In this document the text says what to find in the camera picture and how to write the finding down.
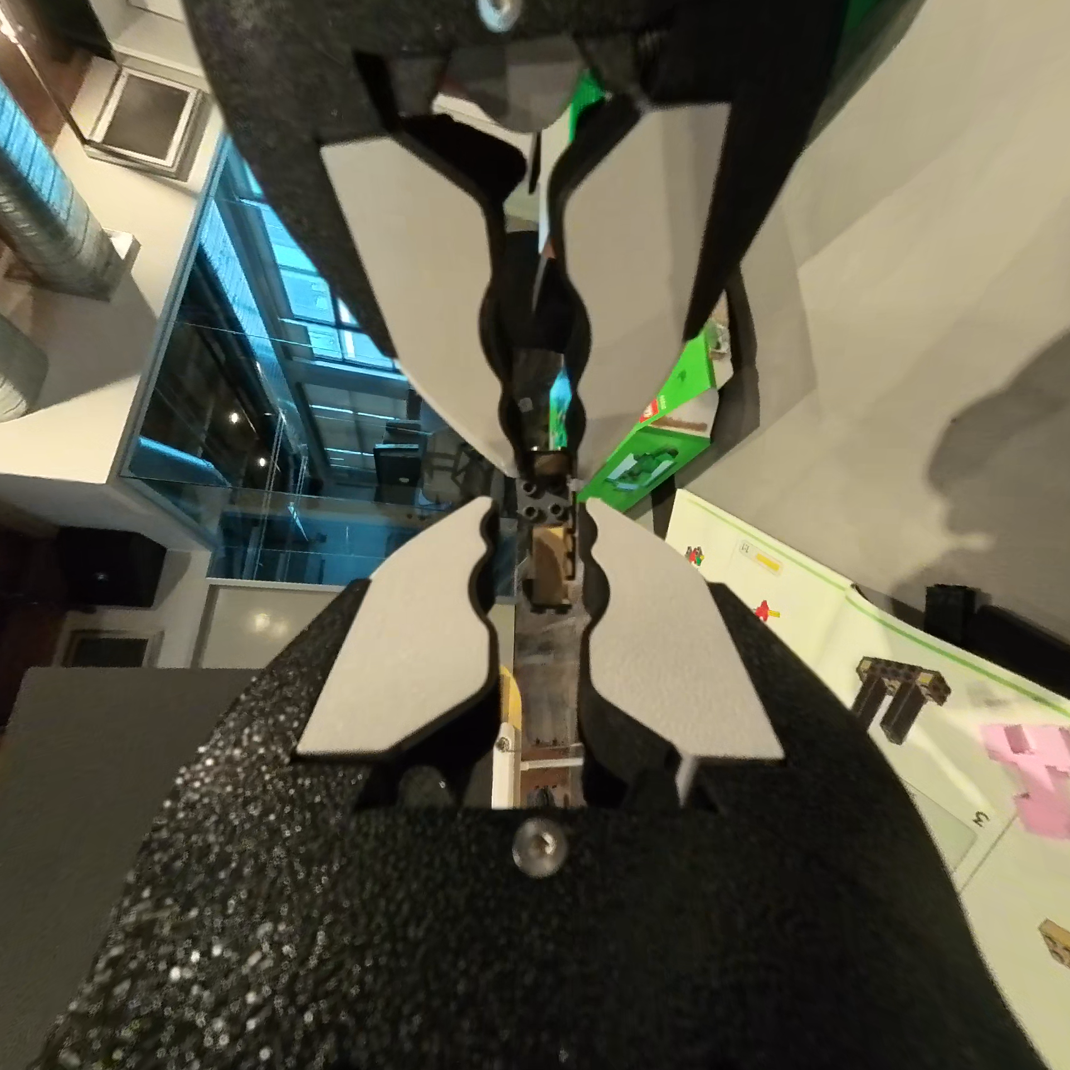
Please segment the square ceiling vent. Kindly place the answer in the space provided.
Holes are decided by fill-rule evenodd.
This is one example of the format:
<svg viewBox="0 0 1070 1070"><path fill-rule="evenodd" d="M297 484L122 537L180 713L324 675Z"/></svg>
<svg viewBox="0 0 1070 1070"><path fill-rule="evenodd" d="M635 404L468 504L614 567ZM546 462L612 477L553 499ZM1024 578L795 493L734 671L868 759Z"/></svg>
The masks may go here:
<svg viewBox="0 0 1070 1070"><path fill-rule="evenodd" d="M82 143L94 159L184 182L207 126L200 87L120 66Z"/></svg>

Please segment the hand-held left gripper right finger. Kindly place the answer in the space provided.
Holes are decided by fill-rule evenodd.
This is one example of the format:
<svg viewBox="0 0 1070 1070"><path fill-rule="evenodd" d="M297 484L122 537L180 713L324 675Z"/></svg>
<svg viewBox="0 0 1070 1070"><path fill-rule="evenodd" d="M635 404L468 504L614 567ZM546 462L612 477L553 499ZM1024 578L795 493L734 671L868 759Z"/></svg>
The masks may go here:
<svg viewBox="0 0 1070 1070"><path fill-rule="evenodd" d="M701 570L602 501L585 513L608 582L590 640L596 692L684 761L780 762L782 744Z"/></svg>

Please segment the small black Lego brick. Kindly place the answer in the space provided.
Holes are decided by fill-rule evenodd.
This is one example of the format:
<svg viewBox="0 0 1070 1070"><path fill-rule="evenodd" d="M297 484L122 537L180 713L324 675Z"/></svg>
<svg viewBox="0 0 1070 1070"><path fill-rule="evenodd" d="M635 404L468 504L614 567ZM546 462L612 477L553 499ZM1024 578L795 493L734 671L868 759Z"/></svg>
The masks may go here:
<svg viewBox="0 0 1070 1070"><path fill-rule="evenodd" d="M515 482L520 587L535 613L566 614L577 580L577 499L567 450L533 449Z"/></svg>

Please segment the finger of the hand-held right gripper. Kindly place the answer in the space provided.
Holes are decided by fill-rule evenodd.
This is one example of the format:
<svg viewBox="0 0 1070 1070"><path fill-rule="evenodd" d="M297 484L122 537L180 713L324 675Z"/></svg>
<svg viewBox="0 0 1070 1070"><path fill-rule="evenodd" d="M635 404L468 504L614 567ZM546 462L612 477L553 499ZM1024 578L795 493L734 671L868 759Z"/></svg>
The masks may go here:
<svg viewBox="0 0 1070 1070"><path fill-rule="evenodd" d="M598 160L569 177L557 257L581 305L584 421L575 472L588 484L652 402L689 338L686 321L727 139L727 103L636 111L615 103Z"/></svg>
<svg viewBox="0 0 1070 1070"><path fill-rule="evenodd" d="M529 137L489 122L424 122L324 146L320 157L395 360L421 398L498 470L517 475L503 428L501 372L484 343L485 305L504 240L498 156L528 173Z"/></svg>

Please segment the dark block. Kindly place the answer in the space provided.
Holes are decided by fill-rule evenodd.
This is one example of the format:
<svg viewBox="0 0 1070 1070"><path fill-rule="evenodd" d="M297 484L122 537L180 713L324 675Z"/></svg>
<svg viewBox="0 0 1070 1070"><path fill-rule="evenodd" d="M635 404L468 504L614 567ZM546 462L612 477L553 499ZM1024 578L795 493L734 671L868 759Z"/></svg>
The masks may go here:
<svg viewBox="0 0 1070 1070"><path fill-rule="evenodd" d="M922 630L1018 675L1040 679L1069 670L1061 636L991 602L976 588L933 584L926 588Z"/></svg>

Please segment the silver ventilation duct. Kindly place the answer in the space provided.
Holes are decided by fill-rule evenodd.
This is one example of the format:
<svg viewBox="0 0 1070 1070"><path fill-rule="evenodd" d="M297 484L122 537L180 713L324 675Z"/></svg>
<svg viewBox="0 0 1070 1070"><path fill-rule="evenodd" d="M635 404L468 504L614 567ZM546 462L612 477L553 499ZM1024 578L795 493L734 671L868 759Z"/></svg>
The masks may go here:
<svg viewBox="0 0 1070 1070"><path fill-rule="evenodd" d="M1 229L2 421L138 373L156 334L129 273L140 245L100 223L7 85Z"/></svg>

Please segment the white table leg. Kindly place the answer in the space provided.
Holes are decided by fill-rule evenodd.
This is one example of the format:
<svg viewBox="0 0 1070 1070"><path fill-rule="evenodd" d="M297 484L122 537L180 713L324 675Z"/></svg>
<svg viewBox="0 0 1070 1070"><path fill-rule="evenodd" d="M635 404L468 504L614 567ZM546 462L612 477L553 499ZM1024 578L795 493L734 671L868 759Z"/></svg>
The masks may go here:
<svg viewBox="0 0 1070 1070"><path fill-rule="evenodd" d="M491 751L492 809L515 809L519 800L521 737L516 727L504 721Z"/></svg>

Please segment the pale green instruction booklet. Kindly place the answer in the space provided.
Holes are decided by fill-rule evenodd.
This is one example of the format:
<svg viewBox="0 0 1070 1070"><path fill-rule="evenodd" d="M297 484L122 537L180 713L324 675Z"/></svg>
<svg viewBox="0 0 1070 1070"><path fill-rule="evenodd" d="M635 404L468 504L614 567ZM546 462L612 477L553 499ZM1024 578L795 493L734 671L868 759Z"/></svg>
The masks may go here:
<svg viewBox="0 0 1070 1070"><path fill-rule="evenodd" d="M664 540L724 583L845 705L870 662L937 689L903 742L886 685L869 724L951 873L976 941L1035 1048L1069 1067L1068 699L897 620L824 564L679 490Z"/></svg>

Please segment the green toy box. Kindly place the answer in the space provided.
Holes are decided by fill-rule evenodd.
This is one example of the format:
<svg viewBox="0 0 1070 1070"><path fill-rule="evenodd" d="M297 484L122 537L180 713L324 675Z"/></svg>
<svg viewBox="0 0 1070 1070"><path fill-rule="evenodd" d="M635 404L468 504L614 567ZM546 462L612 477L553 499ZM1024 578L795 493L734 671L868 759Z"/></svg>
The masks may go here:
<svg viewBox="0 0 1070 1070"><path fill-rule="evenodd" d="M719 392L732 377L729 327L713 318L686 343L662 389L578 500L627 513L699 457L710 446Z"/></svg>

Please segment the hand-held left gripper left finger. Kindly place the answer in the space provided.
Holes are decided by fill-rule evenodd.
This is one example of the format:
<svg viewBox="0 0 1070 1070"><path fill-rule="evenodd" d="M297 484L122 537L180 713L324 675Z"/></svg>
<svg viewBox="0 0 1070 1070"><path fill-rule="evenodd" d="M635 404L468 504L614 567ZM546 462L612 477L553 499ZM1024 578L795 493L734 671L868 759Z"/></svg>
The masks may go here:
<svg viewBox="0 0 1070 1070"><path fill-rule="evenodd" d="M394 756L499 681L477 599L492 557L493 499L426 528L372 574L296 745L296 756Z"/></svg>

